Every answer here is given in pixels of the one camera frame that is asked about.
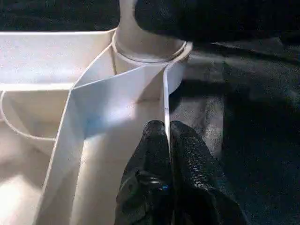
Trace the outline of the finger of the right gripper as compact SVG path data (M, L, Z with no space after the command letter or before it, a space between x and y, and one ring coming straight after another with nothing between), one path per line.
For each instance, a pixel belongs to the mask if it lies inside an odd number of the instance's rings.
M197 43L300 32L298 0L138 0L134 16L145 31Z

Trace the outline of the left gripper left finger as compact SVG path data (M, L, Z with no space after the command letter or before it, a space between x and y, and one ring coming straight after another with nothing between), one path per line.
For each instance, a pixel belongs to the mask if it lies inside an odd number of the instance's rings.
M164 123L150 121L129 159L116 197L117 225L169 225L173 177Z

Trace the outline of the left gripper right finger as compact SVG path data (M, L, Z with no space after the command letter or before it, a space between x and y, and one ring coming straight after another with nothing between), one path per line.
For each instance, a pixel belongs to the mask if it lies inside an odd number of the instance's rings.
M180 121L170 123L176 225L242 225L244 213L203 139Z

